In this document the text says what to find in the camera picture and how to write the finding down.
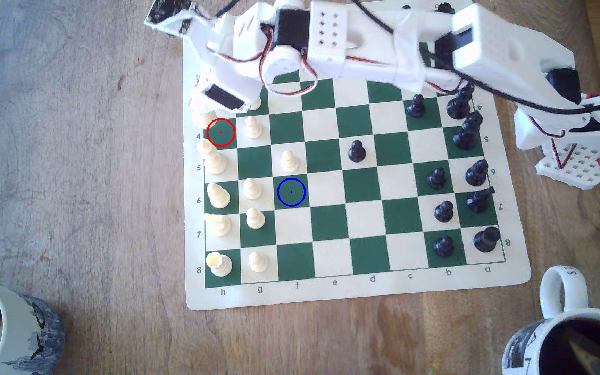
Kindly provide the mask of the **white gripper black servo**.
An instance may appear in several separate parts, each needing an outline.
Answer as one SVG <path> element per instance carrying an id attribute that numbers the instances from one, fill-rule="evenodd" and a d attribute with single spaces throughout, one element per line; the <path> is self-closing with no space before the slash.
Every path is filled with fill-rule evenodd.
<path id="1" fill-rule="evenodd" d="M 242 15 L 225 13 L 200 64 L 189 65 L 189 108 L 193 112 L 247 112 L 261 106 L 259 64 L 273 24 L 272 7 L 251 7 Z"/>

